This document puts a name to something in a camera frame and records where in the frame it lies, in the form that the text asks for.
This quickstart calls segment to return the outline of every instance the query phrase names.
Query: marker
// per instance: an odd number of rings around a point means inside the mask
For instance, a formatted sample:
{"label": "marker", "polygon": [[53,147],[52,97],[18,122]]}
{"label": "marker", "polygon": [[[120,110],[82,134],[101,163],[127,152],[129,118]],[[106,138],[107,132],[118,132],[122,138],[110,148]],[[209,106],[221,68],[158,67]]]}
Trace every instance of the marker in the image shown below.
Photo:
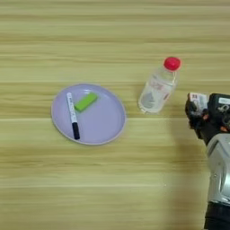
{"label": "marker", "polygon": [[67,93],[66,97],[68,101],[68,109],[69,109],[70,119],[72,122],[73,131],[74,131],[74,137],[75,137],[75,140],[78,140],[80,139],[80,134],[79,134],[79,128],[78,128],[77,119],[75,115],[75,106],[73,103],[72,94]]}

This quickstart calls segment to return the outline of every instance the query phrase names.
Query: water bottle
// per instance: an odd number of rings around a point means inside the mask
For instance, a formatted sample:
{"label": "water bottle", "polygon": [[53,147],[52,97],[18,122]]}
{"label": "water bottle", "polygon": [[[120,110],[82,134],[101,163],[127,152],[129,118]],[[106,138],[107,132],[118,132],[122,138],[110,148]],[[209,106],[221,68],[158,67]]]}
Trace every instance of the water bottle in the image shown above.
{"label": "water bottle", "polygon": [[181,61],[176,57],[168,57],[164,66],[157,69],[146,82],[138,105],[143,112],[159,112],[178,82],[178,72]]}

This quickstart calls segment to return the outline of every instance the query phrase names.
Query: plate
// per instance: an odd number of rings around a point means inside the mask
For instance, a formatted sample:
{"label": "plate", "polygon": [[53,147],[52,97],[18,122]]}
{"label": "plate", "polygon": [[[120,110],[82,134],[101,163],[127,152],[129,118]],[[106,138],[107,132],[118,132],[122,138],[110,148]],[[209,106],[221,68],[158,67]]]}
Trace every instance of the plate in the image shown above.
{"label": "plate", "polygon": [[[75,140],[66,94],[71,93],[74,103],[88,93],[98,99],[82,112],[75,111],[80,139]],[[61,91],[52,103],[51,116],[57,129],[71,140],[86,145],[103,145],[117,138],[126,123],[126,112],[113,93],[95,84],[77,84]]]}

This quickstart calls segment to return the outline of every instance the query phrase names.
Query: eraser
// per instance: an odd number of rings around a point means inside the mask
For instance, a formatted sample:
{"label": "eraser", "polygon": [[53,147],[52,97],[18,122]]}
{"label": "eraser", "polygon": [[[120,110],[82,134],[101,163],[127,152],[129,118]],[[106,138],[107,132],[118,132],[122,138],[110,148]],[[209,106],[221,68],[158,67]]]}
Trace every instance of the eraser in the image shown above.
{"label": "eraser", "polygon": [[98,98],[97,94],[89,93],[82,100],[80,100],[78,103],[75,104],[75,109],[77,111],[83,111],[92,103],[94,103],[97,100],[97,98]]}

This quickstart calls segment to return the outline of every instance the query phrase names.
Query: red bottle cap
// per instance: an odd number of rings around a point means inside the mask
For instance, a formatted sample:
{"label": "red bottle cap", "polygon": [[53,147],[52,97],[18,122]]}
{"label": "red bottle cap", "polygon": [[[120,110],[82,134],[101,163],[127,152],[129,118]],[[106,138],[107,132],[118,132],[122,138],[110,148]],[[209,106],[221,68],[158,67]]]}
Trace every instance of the red bottle cap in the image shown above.
{"label": "red bottle cap", "polygon": [[164,67],[171,71],[176,71],[181,66],[181,61],[176,57],[168,57],[164,61]]}

